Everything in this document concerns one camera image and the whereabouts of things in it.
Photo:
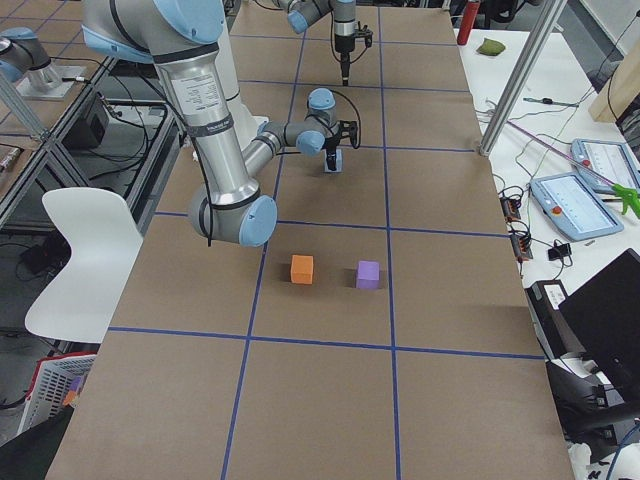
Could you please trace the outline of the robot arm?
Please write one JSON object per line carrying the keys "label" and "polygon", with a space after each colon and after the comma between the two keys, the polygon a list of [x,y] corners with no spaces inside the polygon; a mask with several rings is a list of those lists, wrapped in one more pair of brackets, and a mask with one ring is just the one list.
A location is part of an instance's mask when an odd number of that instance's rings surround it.
{"label": "robot arm", "polygon": [[273,5],[287,14],[287,20],[297,34],[306,32],[327,15],[332,16],[333,51],[338,55],[342,85],[349,84],[351,54],[355,50],[360,24],[356,20],[356,2],[347,0],[274,0]]}
{"label": "robot arm", "polygon": [[313,90],[301,122],[266,122],[242,147],[215,65],[225,24],[219,1],[87,1],[87,46],[114,58],[155,67],[167,104],[184,126],[204,178],[189,209],[208,240],[257,247],[277,223],[277,205],[262,194],[256,174],[287,147],[305,155],[326,151],[356,134],[336,116],[333,93]]}

